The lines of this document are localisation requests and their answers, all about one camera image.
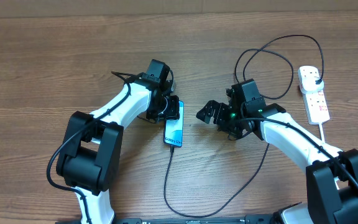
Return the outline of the Galaxy S24 smartphone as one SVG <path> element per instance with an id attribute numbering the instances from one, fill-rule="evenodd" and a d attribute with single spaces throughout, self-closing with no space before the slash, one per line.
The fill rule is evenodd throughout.
<path id="1" fill-rule="evenodd" d="M 165 123 L 164 143 L 175 147 L 183 145 L 184 102 L 179 101 L 179 118 Z"/>

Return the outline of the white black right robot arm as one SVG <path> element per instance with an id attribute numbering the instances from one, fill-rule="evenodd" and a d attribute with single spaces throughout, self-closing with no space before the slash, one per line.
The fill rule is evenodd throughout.
<path id="1" fill-rule="evenodd" d="M 275 212 L 271 223 L 358 223 L 358 150 L 326 144 L 284 108 L 267 105 L 253 79 L 226 91 L 229 103 L 210 100 L 196 114 L 236 139 L 254 133 L 279 148 L 306 175 L 307 202 Z"/>

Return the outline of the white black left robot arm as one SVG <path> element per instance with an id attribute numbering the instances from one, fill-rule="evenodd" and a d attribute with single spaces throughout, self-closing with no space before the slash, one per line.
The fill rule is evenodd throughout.
<path id="1" fill-rule="evenodd" d="M 166 63 L 153 59 L 146 72 L 113 74 L 123 80 L 122 90 L 100 109 L 70 116 L 46 169 L 51 186 L 75 193 L 81 210 L 77 223 L 113 223 L 109 188 L 128 125 L 142 113 L 151 123 L 180 118 L 173 72 Z"/>

